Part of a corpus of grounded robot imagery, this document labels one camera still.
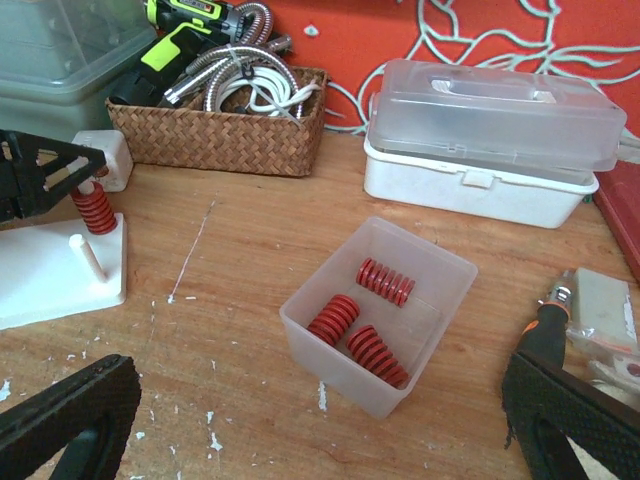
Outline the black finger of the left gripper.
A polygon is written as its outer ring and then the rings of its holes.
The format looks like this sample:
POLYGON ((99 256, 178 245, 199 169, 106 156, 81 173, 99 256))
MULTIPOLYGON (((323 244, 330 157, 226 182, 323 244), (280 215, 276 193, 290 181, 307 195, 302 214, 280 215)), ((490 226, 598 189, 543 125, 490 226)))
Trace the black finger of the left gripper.
POLYGON ((1 132, 1 218, 44 214, 106 165, 103 151, 19 131, 1 132))

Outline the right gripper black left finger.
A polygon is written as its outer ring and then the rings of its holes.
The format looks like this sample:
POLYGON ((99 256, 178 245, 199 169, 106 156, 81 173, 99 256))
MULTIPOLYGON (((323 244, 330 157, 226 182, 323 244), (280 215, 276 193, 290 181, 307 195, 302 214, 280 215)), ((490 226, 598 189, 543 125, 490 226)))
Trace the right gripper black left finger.
POLYGON ((1 477, 26 479, 57 452, 53 479, 113 479, 141 399, 129 356, 110 354, 1 414, 1 477))

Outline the large red spring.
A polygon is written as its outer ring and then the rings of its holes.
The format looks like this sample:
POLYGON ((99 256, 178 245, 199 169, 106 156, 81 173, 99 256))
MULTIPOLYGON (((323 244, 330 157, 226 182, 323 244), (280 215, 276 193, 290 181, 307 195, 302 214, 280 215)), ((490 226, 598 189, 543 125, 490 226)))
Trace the large red spring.
POLYGON ((118 222, 103 187, 95 181, 91 185, 91 193, 82 193, 75 188, 70 196, 88 231, 94 235, 105 235, 112 232, 118 222))

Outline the red spring front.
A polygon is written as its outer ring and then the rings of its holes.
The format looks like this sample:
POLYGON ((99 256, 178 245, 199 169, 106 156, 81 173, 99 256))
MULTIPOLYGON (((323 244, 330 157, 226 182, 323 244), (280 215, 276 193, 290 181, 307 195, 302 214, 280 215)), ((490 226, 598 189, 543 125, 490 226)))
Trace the red spring front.
POLYGON ((410 376, 373 325, 354 332, 346 347, 354 361, 396 389, 403 387, 410 376))

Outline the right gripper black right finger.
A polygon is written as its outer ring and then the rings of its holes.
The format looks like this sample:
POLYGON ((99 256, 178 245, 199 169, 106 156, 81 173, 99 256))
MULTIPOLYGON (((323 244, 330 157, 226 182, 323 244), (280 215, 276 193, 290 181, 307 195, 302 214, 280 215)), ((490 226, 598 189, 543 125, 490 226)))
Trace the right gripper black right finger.
POLYGON ((571 442, 618 478, 639 477, 639 412, 563 369, 513 353, 502 403, 532 478, 585 479, 571 442))

